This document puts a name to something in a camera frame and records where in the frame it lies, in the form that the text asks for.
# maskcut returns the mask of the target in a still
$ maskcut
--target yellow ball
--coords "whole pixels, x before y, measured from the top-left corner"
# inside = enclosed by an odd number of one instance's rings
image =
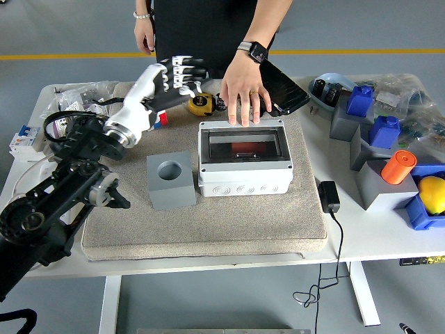
[[[430,214],[441,214],[445,211],[445,180],[440,177],[424,177],[418,185],[419,196]]]

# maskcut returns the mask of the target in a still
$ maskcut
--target plastic bag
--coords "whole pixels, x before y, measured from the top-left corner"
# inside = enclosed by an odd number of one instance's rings
[[[400,120],[399,146],[419,162],[445,162],[445,117],[416,76],[386,74],[366,84],[374,88],[374,117]]]
[[[56,87],[54,98],[48,107],[40,115],[46,118],[57,111],[90,111],[99,115],[108,115],[108,106],[100,106],[93,102],[109,100],[113,96],[113,91],[117,81],[100,81],[85,83],[82,85],[64,85]]]
[[[386,74],[372,78],[366,84],[374,89],[374,116],[407,117],[412,105],[429,108],[435,103],[428,96],[419,78],[412,74]]]

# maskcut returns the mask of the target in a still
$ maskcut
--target gray cube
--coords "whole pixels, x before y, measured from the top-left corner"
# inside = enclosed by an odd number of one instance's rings
[[[360,124],[349,145],[349,168],[359,171],[368,160],[390,159],[398,150],[396,141],[391,148],[377,148],[369,145],[370,124]]]
[[[190,152],[147,157],[148,194],[155,210],[196,205]]]
[[[419,192],[411,174],[397,185],[382,179],[380,172],[387,160],[367,161],[356,175],[363,208],[369,211],[402,209]]]
[[[340,141],[351,141],[359,127],[359,124],[374,124],[373,104],[366,113],[366,117],[348,115],[346,113],[349,96],[340,96],[337,106],[332,114],[331,130],[329,137]]]

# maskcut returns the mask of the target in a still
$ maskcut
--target black power adapter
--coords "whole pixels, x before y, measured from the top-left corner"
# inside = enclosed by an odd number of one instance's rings
[[[318,186],[321,208],[323,212],[337,212],[340,209],[340,199],[334,181],[322,181]]]

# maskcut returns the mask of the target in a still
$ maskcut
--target smartwatch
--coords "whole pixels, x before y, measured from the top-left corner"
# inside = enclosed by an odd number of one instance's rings
[[[244,50],[248,52],[248,55],[255,63],[261,64],[265,58],[267,58],[267,48],[259,44],[258,42],[246,42],[243,41],[238,47],[238,50]]]

